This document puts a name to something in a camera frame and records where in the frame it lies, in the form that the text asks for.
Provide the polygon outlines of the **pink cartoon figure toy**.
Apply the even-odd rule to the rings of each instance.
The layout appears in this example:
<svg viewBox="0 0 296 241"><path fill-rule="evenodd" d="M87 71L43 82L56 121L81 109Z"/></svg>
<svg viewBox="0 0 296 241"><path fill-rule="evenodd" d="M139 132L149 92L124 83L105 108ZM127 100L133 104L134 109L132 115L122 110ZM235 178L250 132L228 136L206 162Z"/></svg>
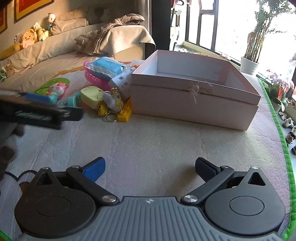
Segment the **pink cartoon figure toy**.
<svg viewBox="0 0 296 241"><path fill-rule="evenodd" d="M68 84L57 82L49 87L46 95L50 96L53 95L53 93L55 93L57 95L57 99L59 100L65 95L68 87Z"/></svg>

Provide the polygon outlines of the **yellow sponge toy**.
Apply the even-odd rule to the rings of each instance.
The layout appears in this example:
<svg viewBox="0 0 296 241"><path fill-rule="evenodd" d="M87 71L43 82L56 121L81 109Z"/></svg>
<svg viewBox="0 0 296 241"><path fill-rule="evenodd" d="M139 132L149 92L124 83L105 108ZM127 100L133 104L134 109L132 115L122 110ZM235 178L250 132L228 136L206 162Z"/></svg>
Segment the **yellow sponge toy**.
<svg viewBox="0 0 296 241"><path fill-rule="evenodd" d="M88 86L80 90L80 99L92 109L97 109L103 102L105 91L96 87Z"/></svg>

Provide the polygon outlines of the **pink plastic basket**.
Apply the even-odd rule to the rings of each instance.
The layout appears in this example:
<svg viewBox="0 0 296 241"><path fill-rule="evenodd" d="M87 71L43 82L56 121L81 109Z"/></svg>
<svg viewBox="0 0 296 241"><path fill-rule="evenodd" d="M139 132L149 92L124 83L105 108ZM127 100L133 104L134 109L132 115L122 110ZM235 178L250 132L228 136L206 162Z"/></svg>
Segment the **pink plastic basket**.
<svg viewBox="0 0 296 241"><path fill-rule="evenodd" d="M89 61L83 63L85 69L84 76L86 80L90 82L93 86L96 86L104 91L109 91L111 89L111 87L109 86L110 79L107 79L101 73L96 74L95 72L86 68L86 65L89 63Z"/></svg>

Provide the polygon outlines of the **white rabbit keychain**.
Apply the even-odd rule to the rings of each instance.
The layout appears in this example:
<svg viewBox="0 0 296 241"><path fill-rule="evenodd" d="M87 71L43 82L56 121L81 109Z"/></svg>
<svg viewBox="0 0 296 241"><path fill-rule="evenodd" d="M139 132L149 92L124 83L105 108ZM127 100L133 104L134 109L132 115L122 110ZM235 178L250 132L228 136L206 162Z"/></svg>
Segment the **white rabbit keychain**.
<svg viewBox="0 0 296 241"><path fill-rule="evenodd" d="M106 106L114 111L120 113L123 108L123 100L117 88L111 88L103 94L103 100Z"/></svg>

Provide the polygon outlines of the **blue wet wipes pack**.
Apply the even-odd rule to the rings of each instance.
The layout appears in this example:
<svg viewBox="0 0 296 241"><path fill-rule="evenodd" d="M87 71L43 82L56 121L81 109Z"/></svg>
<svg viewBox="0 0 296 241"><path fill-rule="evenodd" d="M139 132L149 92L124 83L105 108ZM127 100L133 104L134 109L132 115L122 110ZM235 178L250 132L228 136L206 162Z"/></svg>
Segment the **blue wet wipes pack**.
<svg viewBox="0 0 296 241"><path fill-rule="evenodd" d="M101 57L93 62L87 63L85 68L98 78L110 80L123 73L126 65L109 57Z"/></svg>

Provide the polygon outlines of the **white tube with label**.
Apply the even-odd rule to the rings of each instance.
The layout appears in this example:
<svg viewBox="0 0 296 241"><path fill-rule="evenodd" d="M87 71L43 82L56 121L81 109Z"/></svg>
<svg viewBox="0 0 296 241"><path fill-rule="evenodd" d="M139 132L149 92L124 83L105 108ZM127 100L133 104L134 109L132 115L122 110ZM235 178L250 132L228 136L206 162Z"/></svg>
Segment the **white tube with label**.
<svg viewBox="0 0 296 241"><path fill-rule="evenodd" d="M112 78L108 85L111 88L117 88L121 93L128 93L132 84L132 73L137 69L138 65L127 68L123 73Z"/></svg>

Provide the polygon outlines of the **yellow building block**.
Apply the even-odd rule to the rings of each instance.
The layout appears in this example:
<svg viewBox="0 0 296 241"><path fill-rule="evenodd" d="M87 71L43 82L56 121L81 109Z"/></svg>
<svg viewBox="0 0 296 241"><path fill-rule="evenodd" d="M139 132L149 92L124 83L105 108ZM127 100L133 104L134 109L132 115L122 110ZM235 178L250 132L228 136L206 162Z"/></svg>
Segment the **yellow building block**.
<svg viewBox="0 0 296 241"><path fill-rule="evenodd" d="M130 117L132 116L132 102L130 98L127 100L127 102L124 104L121 112L118 114L118 121L120 122L128 122Z"/></svg>

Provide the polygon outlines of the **teal crank handle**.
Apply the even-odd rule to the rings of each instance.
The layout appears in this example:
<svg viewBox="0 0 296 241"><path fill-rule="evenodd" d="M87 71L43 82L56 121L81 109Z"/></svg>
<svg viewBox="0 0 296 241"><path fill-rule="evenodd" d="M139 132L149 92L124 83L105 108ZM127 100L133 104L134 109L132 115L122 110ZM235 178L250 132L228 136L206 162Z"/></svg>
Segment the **teal crank handle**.
<svg viewBox="0 0 296 241"><path fill-rule="evenodd" d="M67 106L78 108L80 107L80 90L76 90L70 97L67 98Z"/></svg>

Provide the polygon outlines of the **yellow plush toy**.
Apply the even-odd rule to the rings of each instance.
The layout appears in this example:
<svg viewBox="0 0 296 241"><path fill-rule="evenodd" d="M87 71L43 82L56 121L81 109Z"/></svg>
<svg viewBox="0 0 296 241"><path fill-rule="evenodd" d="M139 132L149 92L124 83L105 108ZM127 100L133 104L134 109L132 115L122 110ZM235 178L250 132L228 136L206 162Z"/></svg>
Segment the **yellow plush toy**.
<svg viewBox="0 0 296 241"><path fill-rule="evenodd" d="M37 42L37 34L33 29L15 36L14 43L18 44L21 49L25 49Z"/></svg>

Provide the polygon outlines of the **brown jacket on sofa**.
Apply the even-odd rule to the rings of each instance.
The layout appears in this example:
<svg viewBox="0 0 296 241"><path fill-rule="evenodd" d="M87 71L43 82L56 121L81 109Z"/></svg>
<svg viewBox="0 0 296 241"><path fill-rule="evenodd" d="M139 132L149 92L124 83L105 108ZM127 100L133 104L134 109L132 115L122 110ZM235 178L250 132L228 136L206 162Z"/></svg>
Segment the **brown jacket on sofa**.
<svg viewBox="0 0 296 241"><path fill-rule="evenodd" d="M99 30L91 31L78 36L75 38L76 42L74 44L74 48L79 53L88 55L99 54L100 52L103 52L101 45L110 30L116 27L139 25L144 21L145 18L139 14L124 15L121 18L115 19L111 23L103 25Z"/></svg>

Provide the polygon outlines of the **pink cardboard box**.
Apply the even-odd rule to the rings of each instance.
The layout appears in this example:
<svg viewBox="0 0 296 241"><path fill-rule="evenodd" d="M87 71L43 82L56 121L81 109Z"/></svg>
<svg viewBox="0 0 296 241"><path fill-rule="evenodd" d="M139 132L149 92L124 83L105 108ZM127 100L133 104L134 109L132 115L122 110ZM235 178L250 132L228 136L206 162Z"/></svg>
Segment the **pink cardboard box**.
<svg viewBox="0 0 296 241"><path fill-rule="evenodd" d="M245 131L260 101L250 81L230 62L158 50L133 73L136 114Z"/></svg>

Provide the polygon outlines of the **beige covered sofa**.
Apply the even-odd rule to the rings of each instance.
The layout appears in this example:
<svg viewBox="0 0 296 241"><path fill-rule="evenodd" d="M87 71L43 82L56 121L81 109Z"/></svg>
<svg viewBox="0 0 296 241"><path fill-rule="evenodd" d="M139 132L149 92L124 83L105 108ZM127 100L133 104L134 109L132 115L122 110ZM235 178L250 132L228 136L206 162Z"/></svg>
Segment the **beige covered sofa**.
<svg viewBox="0 0 296 241"><path fill-rule="evenodd" d="M55 18L49 31L50 35L46 39L41 38L44 30L38 24L34 25L33 30L37 34L37 42L25 49L15 44L3 51L1 69L6 71L8 76L12 76L47 59L76 51L75 38L99 30L103 25L114 21L115 19L108 16L109 13L109 9L93 6L59 15ZM110 30L106 39L103 40L101 45L103 52L95 55L113 56L139 44L155 44L151 34L142 23L116 27Z"/></svg>

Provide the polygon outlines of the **pink flower pot plant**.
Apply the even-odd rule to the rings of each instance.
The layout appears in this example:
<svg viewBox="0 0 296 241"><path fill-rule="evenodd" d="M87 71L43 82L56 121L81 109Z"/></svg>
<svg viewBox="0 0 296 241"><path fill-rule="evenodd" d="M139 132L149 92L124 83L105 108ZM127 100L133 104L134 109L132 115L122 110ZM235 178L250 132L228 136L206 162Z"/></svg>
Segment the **pink flower pot plant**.
<svg viewBox="0 0 296 241"><path fill-rule="evenodd" d="M274 111L284 112L285 108L291 103L291 97L288 97L290 93L293 93L295 84L292 80L283 77L281 74L267 69L266 80L270 81L270 84L265 86L266 93L270 99L270 102L274 108Z"/></svg>

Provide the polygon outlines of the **white potted bamboo plant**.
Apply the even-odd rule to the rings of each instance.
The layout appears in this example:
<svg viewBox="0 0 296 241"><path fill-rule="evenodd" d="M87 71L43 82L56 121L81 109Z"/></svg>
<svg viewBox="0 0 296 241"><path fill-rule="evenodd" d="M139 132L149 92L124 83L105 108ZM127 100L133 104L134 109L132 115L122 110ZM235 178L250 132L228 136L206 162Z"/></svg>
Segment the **white potted bamboo plant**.
<svg viewBox="0 0 296 241"><path fill-rule="evenodd" d="M259 57L264 40L269 34L284 33L272 26L272 21L284 14L295 14L295 8L290 1L257 1L258 9L255 11L256 26L247 37L247 48L241 57L240 71L249 75L256 75L259 66Z"/></svg>

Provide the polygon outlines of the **red framed wall picture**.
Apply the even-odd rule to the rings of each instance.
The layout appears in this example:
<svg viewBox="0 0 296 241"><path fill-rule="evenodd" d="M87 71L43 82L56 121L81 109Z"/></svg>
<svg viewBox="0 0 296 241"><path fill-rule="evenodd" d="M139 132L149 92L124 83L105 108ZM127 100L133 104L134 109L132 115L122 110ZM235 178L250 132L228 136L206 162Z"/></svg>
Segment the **red framed wall picture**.
<svg viewBox="0 0 296 241"><path fill-rule="evenodd" d="M53 2L54 0L15 0L14 20L17 22L32 12L52 4Z"/></svg>

